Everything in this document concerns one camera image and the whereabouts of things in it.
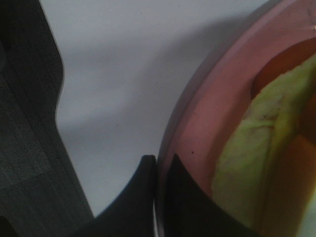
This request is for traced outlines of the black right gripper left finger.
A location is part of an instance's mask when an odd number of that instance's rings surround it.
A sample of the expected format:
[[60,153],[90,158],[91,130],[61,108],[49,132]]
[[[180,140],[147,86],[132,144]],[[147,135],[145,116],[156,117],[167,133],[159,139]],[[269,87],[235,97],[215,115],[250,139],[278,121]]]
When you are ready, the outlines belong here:
[[118,197],[73,237],[153,237],[156,159],[141,157],[140,163]]

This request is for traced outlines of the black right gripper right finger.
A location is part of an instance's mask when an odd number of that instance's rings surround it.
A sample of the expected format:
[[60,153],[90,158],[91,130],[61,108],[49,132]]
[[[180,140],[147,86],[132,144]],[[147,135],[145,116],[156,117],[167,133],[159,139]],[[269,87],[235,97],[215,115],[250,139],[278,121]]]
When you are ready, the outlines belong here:
[[219,208],[198,186],[175,155],[167,175],[164,200],[166,237],[255,237]]

